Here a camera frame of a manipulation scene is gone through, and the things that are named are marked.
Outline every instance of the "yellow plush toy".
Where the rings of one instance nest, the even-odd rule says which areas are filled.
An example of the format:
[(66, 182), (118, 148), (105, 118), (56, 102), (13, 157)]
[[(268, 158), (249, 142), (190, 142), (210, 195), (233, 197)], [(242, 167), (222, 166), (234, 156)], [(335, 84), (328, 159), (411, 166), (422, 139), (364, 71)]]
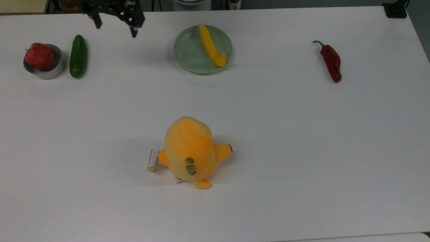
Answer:
[(204, 178), (233, 151), (229, 144), (214, 144), (209, 127), (188, 116), (169, 127), (164, 145), (166, 147), (158, 153), (158, 162), (169, 167), (178, 178), (200, 189), (211, 188), (211, 183)]

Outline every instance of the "chili pepper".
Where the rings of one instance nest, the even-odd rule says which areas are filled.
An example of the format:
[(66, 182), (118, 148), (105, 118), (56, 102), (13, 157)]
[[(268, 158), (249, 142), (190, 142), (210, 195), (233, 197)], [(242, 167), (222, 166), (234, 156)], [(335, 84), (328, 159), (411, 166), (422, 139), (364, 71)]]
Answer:
[(312, 43), (321, 44), (321, 52), (320, 54), (323, 56), (324, 61), (326, 62), (327, 69), (329, 70), (330, 76), (332, 77), (335, 83), (338, 83), (342, 79), (341, 75), (341, 58), (336, 53), (335, 49), (330, 45), (324, 45), (320, 41), (316, 40)]

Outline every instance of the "cucumber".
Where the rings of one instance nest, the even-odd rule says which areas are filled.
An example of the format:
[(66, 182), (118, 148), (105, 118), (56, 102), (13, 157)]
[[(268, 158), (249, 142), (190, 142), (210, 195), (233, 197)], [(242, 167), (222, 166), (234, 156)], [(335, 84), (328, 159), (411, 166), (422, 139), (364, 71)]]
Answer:
[(70, 75), (80, 79), (86, 70), (87, 49), (83, 37), (78, 34), (75, 36), (70, 54)]

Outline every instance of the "apple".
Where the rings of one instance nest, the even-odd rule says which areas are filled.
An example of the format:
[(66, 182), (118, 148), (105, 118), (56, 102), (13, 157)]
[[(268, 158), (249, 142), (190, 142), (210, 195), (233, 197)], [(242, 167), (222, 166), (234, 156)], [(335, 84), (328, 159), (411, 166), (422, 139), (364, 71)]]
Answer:
[(54, 62), (54, 59), (54, 52), (42, 43), (33, 43), (30, 48), (28, 48), (24, 57), (25, 62), (27, 62), (31, 67), (39, 70), (49, 69)]

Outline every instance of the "tag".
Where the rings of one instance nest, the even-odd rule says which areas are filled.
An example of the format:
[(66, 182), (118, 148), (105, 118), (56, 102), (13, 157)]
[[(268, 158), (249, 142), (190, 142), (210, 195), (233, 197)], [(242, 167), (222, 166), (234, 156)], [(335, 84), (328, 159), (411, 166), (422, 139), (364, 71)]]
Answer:
[(181, 182), (184, 182), (185, 180), (182, 180), (181, 178), (175, 177), (175, 181), (177, 183), (181, 183)]
[(146, 169), (147, 171), (154, 172), (154, 166), (158, 160), (158, 152), (160, 152), (160, 147), (157, 149), (151, 149), (151, 156), (149, 157), (148, 168)]

